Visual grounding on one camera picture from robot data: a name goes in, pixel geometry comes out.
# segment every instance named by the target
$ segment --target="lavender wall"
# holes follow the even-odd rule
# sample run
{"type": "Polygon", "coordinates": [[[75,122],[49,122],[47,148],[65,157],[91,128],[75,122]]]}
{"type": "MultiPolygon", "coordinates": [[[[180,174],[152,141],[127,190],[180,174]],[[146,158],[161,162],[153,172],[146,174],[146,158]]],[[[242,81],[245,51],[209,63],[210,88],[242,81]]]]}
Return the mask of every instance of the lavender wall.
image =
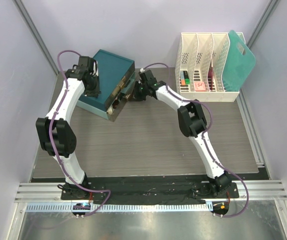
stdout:
{"type": "Polygon", "coordinates": [[[20,182],[37,154],[37,117],[47,113],[55,75],[11,0],[0,0],[0,239],[20,182]]]}
{"type": "MultiPolygon", "coordinates": [[[[93,56],[99,49],[133,59],[175,66],[181,32],[228,32],[250,37],[269,0],[22,0],[55,59],[73,49],[93,56]]],[[[64,68],[74,62],[62,60],[64,68]]]]}
{"type": "Polygon", "coordinates": [[[252,51],[256,66],[242,91],[269,172],[287,192],[287,1],[280,1],[252,51]]]}

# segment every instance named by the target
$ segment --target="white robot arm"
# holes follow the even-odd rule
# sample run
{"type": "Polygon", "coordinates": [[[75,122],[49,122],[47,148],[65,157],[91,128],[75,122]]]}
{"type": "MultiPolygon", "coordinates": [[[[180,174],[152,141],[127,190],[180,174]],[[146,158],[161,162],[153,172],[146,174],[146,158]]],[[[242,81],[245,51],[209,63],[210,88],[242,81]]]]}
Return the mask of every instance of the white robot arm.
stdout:
{"type": "MultiPolygon", "coordinates": [[[[65,178],[66,185],[69,188],[75,187],[77,189],[69,177],[73,178],[77,184],[84,188],[89,188],[89,184],[87,175],[81,169],[76,157],[77,139],[69,123],[77,101],[83,93],[87,93],[88,96],[98,96],[99,74],[97,62],[90,57],[81,56],[78,65],[74,67],[76,68],[69,69],[66,72],[69,88],[64,102],[55,116],[52,135],[64,169],[69,175],[65,178]]],[[[136,82],[134,87],[133,98],[137,101],[142,101],[146,99],[146,96],[151,96],[176,110],[181,132],[186,137],[189,137],[201,156],[209,182],[213,185],[212,192],[216,194],[228,188],[231,183],[229,175],[222,168],[218,167],[218,164],[210,156],[211,153],[217,163],[220,163],[210,143],[208,133],[205,132],[202,137],[202,132],[206,129],[207,122],[201,105],[184,102],[183,100],[185,99],[172,91],[164,82],[157,82],[150,70],[141,72],[140,78],[141,82],[136,82]]],[[[63,85],[61,93],[50,112],[45,118],[38,118],[36,121],[41,148],[53,156],[56,161],[57,158],[49,138],[49,124],[54,111],[56,111],[57,106],[62,101],[65,91],[66,86],[63,85]]]]}
{"type": "MultiPolygon", "coordinates": [[[[182,100],[187,100],[186,98],[180,96],[176,92],[174,92],[172,89],[168,87],[166,88],[165,85],[158,88],[158,90],[155,91],[156,97],[158,100],[164,102],[168,106],[170,106],[172,109],[177,111],[181,106],[186,106],[187,102],[180,101],[177,98],[175,98],[173,95],[169,93],[169,91],[172,91],[172,94],[177,95],[178,98],[182,100]]],[[[206,132],[204,135],[205,140],[207,141],[208,148],[210,149],[212,156],[216,159],[217,163],[220,163],[215,150],[213,146],[210,143],[208,133],[206,132]]],[[[189,139],[192,141],[193,145],[197,149],[202,162],[205,166],[206,174],[209,178],[215,179],[217,177],[220,177],[224,174],[224,170],[220,168],[216,163],[214,163],[213,159],[211,158],[208,150],[206,149],[204,140],[202,139],[202,134],[199,133],[197,137],[189,136],[189,139]]]]}

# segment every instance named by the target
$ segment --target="box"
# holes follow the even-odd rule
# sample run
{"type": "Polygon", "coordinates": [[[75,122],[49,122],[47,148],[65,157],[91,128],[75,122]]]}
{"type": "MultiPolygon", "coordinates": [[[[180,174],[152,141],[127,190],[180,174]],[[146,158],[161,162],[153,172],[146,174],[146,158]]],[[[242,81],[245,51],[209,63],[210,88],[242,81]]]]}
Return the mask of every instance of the box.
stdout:
{"type": "Polygon", "coordinates": [[[93,58],[98,62],[100,94],[98,98],[82,95],[77,106],[114,121],[133,91],[135,62],[102,49],[93,58]]]}

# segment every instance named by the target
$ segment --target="brown table surface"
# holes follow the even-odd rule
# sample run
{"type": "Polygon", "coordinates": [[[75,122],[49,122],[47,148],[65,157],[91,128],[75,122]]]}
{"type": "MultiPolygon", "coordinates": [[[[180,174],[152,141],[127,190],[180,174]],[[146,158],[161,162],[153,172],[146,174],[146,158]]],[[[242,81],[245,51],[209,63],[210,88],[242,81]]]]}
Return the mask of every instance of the brown table surface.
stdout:
{"type": "MultiPolygon", "coordinates": [[[[174,69],[171,71],[168,84],[176,90],[174,69]]],[[[158,81],[167,82],[165,68],[154,68],[152,72],[158,81]]],[[[51,105],[62,82],[58,77],[51,105]]],[[[214,118],[209,138],[222,164],[236,173],[257,173],[237,102],[213,102],[208,106],[214,118]]],[[[126,103],[115,122],[76,107],[70,126],[77,137],[79,164],[88,177],[206,173],[196,148],[180,132],[177,112],[152,97],[126,103]]],[[[39,148],[33,177],[63,176],[58,163],[39,148]]]]}

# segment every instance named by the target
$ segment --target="purple cable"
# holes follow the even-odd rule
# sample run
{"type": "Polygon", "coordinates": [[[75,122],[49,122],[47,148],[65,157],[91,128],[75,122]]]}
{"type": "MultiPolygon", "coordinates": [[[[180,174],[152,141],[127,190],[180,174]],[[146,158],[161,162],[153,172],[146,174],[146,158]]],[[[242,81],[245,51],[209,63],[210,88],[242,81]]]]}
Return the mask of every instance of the purple cable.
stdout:
{"type": "MultiPolygon", "coordinates": [[[[156,63],[149,64],[148,66],[144,67],[143,69],[145,70],[146,68],[151,67],[151,66],[153,66],[153,65],[164,65],[164,66],[168,69],[168,82],[169,82],[169,81],[170,81],[170,76],[171,76],[171,72],[170,72],[169,66],[168,66],[167,64],[165,64],[165,63],[162,63],[162,62],[156,62],[156,63]]],[[[198,100],[188,100],[188,99],[185,100],[185,99],[181,99],[180,97],[178,97],[176,94],[174,94],[174,93],[172,92],[172,89],[169,88],[168,85],[166,85],[165,87],[166,87],[166,89],[167,89],[167,92],[170,93],[170,95],[173,96],[175,99],[177,99],[177,100],[179,100],[179,101],[182,101],[182,102],[185,102],[185,103],[196,103],[196,104],[200,104],[200,105],[203,106],[205,109],[207,109],[207,111],[208,111],[208,113],[209,113],[209,116],[210,116],[210,123],[209,123],[208,127],[205,129],[205,131],[203,131],[202,134],[201,134],[201,138],[202,138],[202,140],[203,140],[203,142],[204,142],[204,145],[205,145],[205,147],[206,147],[206,149],[207,149],[207,151],[208,151],[210,157],[212,158],[213,162],[214,162],[215,164],[217,164],[220,168],[222,168],[224,171],[230,173],[230,174],[233,175],[235,178],[237,178],[237,179],[242,183],[242,185],[244,186],[244,189],[245,189],[245,192],[246,192],[246,195],[247,195],[247,199],[246,199],[246,201],[245,201],[245,205],[243,206],[243,209],[240,210],[240,212],[237,212],[237,213],[232,214],[232,215],[223,215],[222,217],[223,217],[223,218],[233,218],[233,217],[239,216],[240,214],[242,214],[242,213],[247,209],[248,204],[249,204],[249,192],[248,192],[248,188],[247,188],[247,186],[246,186],[244,180],[242,180],[242,178],[241,178],[240,176],[238,176],[237,174],[235,174],[234,172],[232,172],[231,170],[229,170],[228,168],[224,167],[224,166],[221,165],[219,162],[217,162],[217,160],[214,158],[214,156],[212,155],[212,153],[211,153],[211,151],[210,151],[210,149],[209,149],[209,147],[208,147],[207,141],[206,141],[206,139],[205,139],[205,133],[208,132],[209,129],[210,129],[210,128],[212,127],[212,125],[213,125],[213,114],[212,114],[210,108],[209,108],[206,104],[204,104],[203,102],[200,102],[200,101],[198,101],[198,100]]]]}
{"type": "Polygon", "coordinates": [[[107,190],[91,190],[91,189],[87,189],[87,188],[85,188],[85,187],[79,185],[79,184],[67,173],[67,171],[66,171],[66,169],[65,169],[65,166],[64,166],[64,163],[63,163],[63,161],[61,160],[61,158],[60,158],[60,156],[59,156],[59,153],[58,153],[58,150],[57,150],[57,148],[56,148],[56,144],[55,144],[55,142],[54,142],[54,137],[53,137],[53,131],[52,131],[52,129],[53,129],[55,117],[56,117],[56,115],[58,114],[58,111],[59,111],[61,105],[63,104],[64,100],[65,100],[65,97],[66,97],[66,95],[67,95],[67,92],[69,91],[69,90],[68,90],[68,87],[69,87],[69,85],[68,85],[68,80],[67,80],[67,77],[66,77],[66,75],[65,75],[65,72],[64,72],[64,70],[63,70],[63,68],[62,68],[62,65],[61,65],[61,63],[60,63],[60,55],[63,54],[63,53],[75,53],[75,54],[81,56],[78,52],[73,51],[73,50],[64,50],[64,51],[61,51],[61,52],[59,52],[59,54],[58,54],[58,56],[57,56],[57,62],[58,62],[59,70],[60,70],[60,73],[62,74],[62,76],[63,76],[63,78],[64,78],[64,82],[65,82],[65,87],[66,87],[66,89],[65,89],[64,94],[63,94],[63,96],[62,96],[62,99],[60,100],[60,102],[59,102],[59,104],[58,104],[58,106],[57,106],[55,112],[53,113],[52,119],[51,119],[51,121],[50,121],[50,125],[49,125],[49,138],[50,138],[50,142],[51,142],[51,145],[52,145],[54,154],[55,154],[55,156],[56,156],[56,158],[57,158],[57,160],[58,160],[58,163],[59,163],[59,165],[61,166],[61,169],[62,169],[62,171],[63,171],[63,173],[64,173],[64,175],[65,175],[66,177],[68,177],[78,188],[80,188],[80,189],[82,189],[82,190],[84,190],[84,191],[86,191],[86,192],[89,192],[89,193],[108,193],[107,197],[105,198],[105,200],[102,202],[102,204],[101,204],[99,207],[97,207],[95,210],[93,210],[93,211],[91,211],[91,212],[88,212],[88,213],[86,213],[86,214],[84,215],[84,217],[87,217],[87,216],[93,215],[95,212],[97,212],[97,211],[107,202],[107,200],[108,200],[109,197],[110,197],[111,191],[110,191],[109,189],[107,189],[107,190]]]}

